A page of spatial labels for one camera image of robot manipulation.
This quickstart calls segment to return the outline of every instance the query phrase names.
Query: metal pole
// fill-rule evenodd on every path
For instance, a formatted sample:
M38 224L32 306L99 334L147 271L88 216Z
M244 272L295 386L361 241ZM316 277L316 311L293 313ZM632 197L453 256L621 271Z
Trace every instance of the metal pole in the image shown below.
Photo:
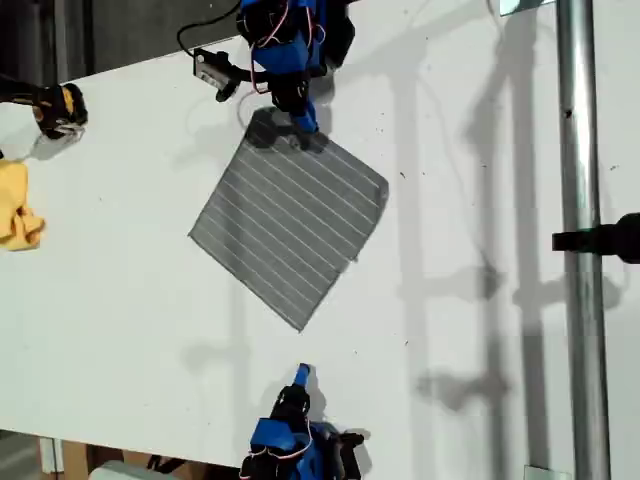
M565 231L600 224L592 0L557 0ZM576 480L610 480L602 262L566 254Z

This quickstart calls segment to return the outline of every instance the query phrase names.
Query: gray striped cloth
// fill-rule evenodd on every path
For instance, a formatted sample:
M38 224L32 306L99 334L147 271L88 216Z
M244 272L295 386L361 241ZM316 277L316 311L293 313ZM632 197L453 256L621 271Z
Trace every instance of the gray striped cloth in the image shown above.
M387 181L326 136L257 111L190 237L301 331L376 227Z

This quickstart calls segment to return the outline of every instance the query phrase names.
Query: white tabletop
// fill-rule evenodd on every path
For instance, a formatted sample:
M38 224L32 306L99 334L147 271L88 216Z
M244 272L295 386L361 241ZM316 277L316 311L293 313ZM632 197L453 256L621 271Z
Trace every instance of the white tabletop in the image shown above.
M600 151L614 221L640 203L640 59L621 53L640 12L606 4ZM49 159L29 153L28 109L1 106L0 146L28 157L48 227L40 249L0 253L0 428L239 465L307 362L322 392L312 419L370 432L369 479L506 480L541 458L572 470L563 257L551 252L554 7L509 24L480 0L352 12L356 41L320 122L389 181L390 200L302 334L187 237L269 98L239 103L245 86L216 103L183 54L103 73L78 82L84 138ZM247 62L240 39L216 49ZM639 277L617 260L605 269L614 473L632 478Z

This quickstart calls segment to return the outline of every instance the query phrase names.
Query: black mount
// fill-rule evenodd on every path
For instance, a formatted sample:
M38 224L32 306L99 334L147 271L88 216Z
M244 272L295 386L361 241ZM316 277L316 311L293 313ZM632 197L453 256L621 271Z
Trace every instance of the black mount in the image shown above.
M625 263L640 263L640 213L630 213L616 224L577 232L555 233L555 252L617 255Z

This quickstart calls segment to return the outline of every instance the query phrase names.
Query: yellow cloth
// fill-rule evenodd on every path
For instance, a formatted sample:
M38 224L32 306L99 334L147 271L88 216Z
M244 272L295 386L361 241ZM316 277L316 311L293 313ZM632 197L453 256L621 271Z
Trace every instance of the yellow cloth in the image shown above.
M0 160L0 248L35 248L43 228L44 220L27 207L27 167Z

